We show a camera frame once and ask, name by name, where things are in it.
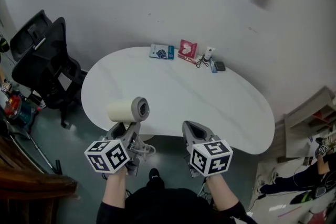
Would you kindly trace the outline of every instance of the black clothing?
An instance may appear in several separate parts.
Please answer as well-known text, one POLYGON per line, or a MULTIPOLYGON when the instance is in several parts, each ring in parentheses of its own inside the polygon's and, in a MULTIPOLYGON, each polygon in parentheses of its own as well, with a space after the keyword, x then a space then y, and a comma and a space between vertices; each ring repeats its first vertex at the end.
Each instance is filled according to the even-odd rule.
MULTIPOLYGON (((336 153, 324 156, 323 161, 328 162, 331 172, 336 170, 336 153)), ((262 186, 260 192, 262 194, 275 194, 284 191, 304 191, 318 186, 322 179, 323 175, 319 175, 316 162, 303 172, 291 177, 276 178, 275 184, 262 186)))
POLYGON ((246 215, 241 203, 229 210, 215 211, 203 198, 189 189, 165 189, 161 178, 154 178, 125 200, 125 209, 100 205, 97 224, 112 223, 235 223, 235 216, 255 222, 246 215))

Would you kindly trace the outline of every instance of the gray floor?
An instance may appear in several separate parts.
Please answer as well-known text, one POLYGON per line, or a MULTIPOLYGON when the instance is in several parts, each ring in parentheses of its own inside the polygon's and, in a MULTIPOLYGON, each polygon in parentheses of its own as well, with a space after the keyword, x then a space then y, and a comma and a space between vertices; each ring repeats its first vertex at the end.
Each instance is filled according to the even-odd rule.
MULTIPOLYGON (((59 159, 63 174, 78 181, 76 196, 60 202, 57 223, 94 223, 106 181, 95 173, 87 162, 84 151, 105 131, 96 127, 86 117, 83 109, 72 106, 67 116, 69 129, 60 126, 60 112, 44 109, 37 116, 32 136, 49 158, 59 159)), ((127 178, 130 192, 143 187, 152 167, 159 169, 167 188, 189 188, 198 192, 203 179, 192 178, 183 157, 187 154, 182 137, 156 136, 147 141, 156 147, 157 154, 146 162, 141 160, 137 177, 127 178)), ((50 171, 30 141, 20 140, 25 150, 45 169, 50 171)), ((258 156, 234 150, 229 171, 223 176, 232 191, 247 209, 255 181, 258 156)))

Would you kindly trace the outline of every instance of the person's arm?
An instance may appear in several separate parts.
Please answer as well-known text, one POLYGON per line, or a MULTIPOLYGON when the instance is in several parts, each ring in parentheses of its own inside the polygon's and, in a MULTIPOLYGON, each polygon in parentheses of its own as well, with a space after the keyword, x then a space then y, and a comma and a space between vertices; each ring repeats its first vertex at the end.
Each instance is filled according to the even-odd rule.
POLYGON ((329 164, 324 162, 322 154, 317 157, 317 170, 319 175, 330 172, 329 164))
POLYGON ((106 183, 103 203, 119 208, 125 208, 126 167, 117 173, 109 175, 106 183))
POLYGON ((239 200, 230 190, 221 174, 210 176, 206 181, 218 211, 235 206, 239 200))

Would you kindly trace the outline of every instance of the black shoe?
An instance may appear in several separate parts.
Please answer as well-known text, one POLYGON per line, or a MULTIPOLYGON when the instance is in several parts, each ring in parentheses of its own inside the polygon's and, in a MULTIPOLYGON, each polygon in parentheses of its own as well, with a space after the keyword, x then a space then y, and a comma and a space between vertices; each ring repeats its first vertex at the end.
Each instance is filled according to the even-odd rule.
POLYGON ((149 171, 149 180, 152 180, 153 178, 160 177, 159 171, 156 168, 152 168, 149 171))

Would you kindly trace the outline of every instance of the black office chair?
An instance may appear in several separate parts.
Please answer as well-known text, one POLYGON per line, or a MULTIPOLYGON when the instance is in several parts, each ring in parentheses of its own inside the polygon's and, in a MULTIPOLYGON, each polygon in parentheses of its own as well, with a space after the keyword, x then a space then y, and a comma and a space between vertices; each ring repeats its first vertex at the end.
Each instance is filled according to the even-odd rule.
POLYGON ((51 20, 43 9, 30 19, 10 41, 14 60, 18 62, 31 47, 36 46, 50 25, 51 20))
POLYGON ((58 18, 36 40, 38 44, 26 51, 13 69, 12 77, 37 91, 47 107, 60 109, 61 125, 66 127, 67 107, 80 90, 83 77, 79 63, 67 52, 64 18, 58 18), (70 81, 67 87, 62 86, 60 76, 70 81))

